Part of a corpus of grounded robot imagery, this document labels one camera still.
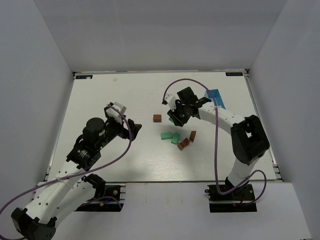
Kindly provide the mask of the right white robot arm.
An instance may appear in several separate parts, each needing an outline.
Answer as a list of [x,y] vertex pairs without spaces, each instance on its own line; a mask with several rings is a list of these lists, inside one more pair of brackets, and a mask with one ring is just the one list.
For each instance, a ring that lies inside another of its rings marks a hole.
[[254,166],[270,148],[270,142],[260,119],[256,115],[241,116],[217,105],[214,98],[198,98],[190,87],[177,93],[177,96],[164,93],[162,104],[169,106],[167,112],[175,126],[183,127],[190,118],[214,124],[231,137],[235,161],[226,177],[224,189],[216,185],[218,194],[236,196],[257,173]]

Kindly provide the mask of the brown cube block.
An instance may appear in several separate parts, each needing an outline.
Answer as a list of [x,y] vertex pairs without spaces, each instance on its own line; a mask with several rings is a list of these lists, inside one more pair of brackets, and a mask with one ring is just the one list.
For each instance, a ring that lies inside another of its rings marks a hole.
[[153,115],[153,122],[154,123],[161,123],[162,122],[162,115],[161,114],[154,114]]

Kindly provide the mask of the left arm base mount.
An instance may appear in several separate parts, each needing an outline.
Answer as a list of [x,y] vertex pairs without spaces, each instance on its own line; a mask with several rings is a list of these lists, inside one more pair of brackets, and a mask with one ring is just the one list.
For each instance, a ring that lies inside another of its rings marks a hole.
[[80,205],[76,212],[119,213],[126,198],[126,184],[106,184],[102,195],[96,196]]

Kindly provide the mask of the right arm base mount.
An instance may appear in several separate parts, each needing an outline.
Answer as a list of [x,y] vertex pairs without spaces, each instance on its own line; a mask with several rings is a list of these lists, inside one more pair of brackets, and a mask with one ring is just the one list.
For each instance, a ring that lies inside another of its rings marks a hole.
[[211,213],[254,213],[257,212],[253,186],[247,184],[234,192],[222,195],[218,193],[215,184],[208,185],[204,190],[209,198]]

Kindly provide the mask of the blue plastic box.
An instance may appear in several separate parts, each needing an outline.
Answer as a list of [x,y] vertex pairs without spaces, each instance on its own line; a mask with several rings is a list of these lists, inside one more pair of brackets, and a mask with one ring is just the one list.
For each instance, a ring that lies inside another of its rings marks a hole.
[[225,109],[225,105],[224,105],[224,102],[223,102],[223,99],[221,97],[221,94],[219,92],[218,89],[210,89],[210,90],[206,90],[205,91],[205,94],[204,94],[204,97],[208,98],[208,99],[211,99],[211,101],[213,102],[215,100],[215,103],[217,106]]

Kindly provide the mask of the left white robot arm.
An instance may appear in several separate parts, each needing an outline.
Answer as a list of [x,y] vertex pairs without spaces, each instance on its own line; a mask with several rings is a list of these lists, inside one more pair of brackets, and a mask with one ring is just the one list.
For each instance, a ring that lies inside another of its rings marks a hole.
[[12,212],[16,230],[27,240],[50,240],[58,225],[85,201],[105,197],[106,182],[91,168],[114,138],[132,142],[141,128],[141,124],[119,114],[107,114],[106,120],[88,120],[55,179],[42,184],[43,190],[31,203]]

